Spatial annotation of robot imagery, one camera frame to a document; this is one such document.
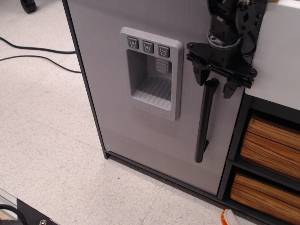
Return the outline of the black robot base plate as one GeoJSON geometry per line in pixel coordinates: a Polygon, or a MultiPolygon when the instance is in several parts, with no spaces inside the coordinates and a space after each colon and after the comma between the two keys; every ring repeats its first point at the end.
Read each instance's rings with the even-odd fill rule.
{"type": "Polygon", "coordinates": [[[57,225],[51,218],[29,206],[22,200],[17,198],[16,202],[17,209],[22,213],[29,225],[57,225]]]}

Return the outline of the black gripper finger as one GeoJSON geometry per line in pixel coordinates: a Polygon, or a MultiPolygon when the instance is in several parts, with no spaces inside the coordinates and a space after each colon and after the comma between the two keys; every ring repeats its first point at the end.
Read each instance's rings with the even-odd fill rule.
{"type": "Polygon", "coordinates": [[[196,82],[199,85],[204,85],[210,75],[210,68],[208,64],[193,62],[193,71],[196,82]]]}
{"type": "Polygon", "coordinates": [[[236,91],[238,84],[234,80],[227,80],[223,89],[224,98],[230,98],[236,91]]]}

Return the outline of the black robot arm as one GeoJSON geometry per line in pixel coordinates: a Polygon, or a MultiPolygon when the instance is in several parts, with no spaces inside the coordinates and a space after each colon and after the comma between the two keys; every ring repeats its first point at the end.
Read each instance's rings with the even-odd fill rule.
{"type": "Polygon", "coordinates": [[[187,59],[192,62],[196,81],[204,85],[210,72],[227,78],[224,98],[230,98],[238,87],[251,88],[257,70],[245,60],[256,51],[252,32],[260,26],[262,15],[253,0],[209,0],[211,16],[208,43],[187,44],[187,59]]]}

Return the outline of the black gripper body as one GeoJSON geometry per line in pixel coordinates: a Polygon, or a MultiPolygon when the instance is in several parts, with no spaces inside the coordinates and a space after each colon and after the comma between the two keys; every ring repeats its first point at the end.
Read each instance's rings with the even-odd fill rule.
{"type": "Polygon", "coordinates": [[[208,64],[210,72],[235,79],[238,87],[253,85],[257,70],[244,59],[239,42],[226,47],[215,45],[211,39],[208,44],[189,42],[187,50],[187,60],[192,63],[208,64]]]}

